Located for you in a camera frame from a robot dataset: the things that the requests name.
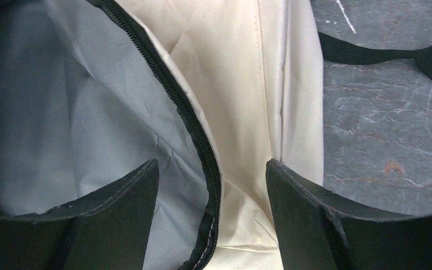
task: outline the open bag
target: open bag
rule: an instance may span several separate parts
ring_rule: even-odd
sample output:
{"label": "open bag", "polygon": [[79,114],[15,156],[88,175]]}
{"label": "open bag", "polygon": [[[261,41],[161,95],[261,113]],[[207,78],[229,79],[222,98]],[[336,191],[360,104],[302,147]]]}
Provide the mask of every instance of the open bag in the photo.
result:
{"label": "open bag", "polygon": [[397,58],[432,79],[432,47],[336,40],[309,0],[0,1],[0,269],[404,269],[314,199],[323,59]]}

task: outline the white mark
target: white mark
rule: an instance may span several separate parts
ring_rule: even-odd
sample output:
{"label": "white mark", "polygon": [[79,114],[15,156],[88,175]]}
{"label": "white mark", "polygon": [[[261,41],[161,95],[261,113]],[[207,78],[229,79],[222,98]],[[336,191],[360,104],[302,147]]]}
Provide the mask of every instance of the white mark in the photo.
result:
{"label": "white mark", "polygon": [[347,24],[349,24],[349,26],[350,26],[352,32],[353,32],[354,34],[356,34],[357,31],[355,31],[355,28],[354,28],[353,25],[350,23],[349,17],[347,17],[347,14],[345,14],[345,8],[344,8],[344,6],[342,5],[342,3],[340,2],[340,0],[337,0],[337,4],[339,4],[340,10],[342,11],[342,14],[343,14],[344,17],[345,17],[345,20],[347,21]]}

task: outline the gray tabletop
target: gray tabletop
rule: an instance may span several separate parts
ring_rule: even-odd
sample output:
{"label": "gray tabletop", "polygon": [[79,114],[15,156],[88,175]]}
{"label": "gray tabletop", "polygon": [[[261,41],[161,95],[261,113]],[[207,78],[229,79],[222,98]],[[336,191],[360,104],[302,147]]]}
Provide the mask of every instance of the gray tabletop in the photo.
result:
{"label": "gray tabletop", "polygon": [[[360,46],[432,45],[432,0],[313,0],[312,7],[319,31]],[[393,212],[432,212],[432,81],[409,60],[326,62],[324,84],[324,186]]]}

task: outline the black zipper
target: black zipper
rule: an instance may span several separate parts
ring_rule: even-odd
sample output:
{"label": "black zipper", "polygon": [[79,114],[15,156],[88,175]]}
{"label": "black zipper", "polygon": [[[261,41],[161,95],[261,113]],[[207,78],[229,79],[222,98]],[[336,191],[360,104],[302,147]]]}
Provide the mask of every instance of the black zipper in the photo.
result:
{"label": "black zipper", "polygon": [[178,270],[201,270],[211,259],[218,239],[221,178],[213,149],[183,89],[158,55],[144,28],[133,20],[114,0],[87,0],[101,9],[122,28],[141,53],[154,76],[177,107],[184,126],[191,136],[206,177],[209,200],[201,220],[196,246],[187,262]]}

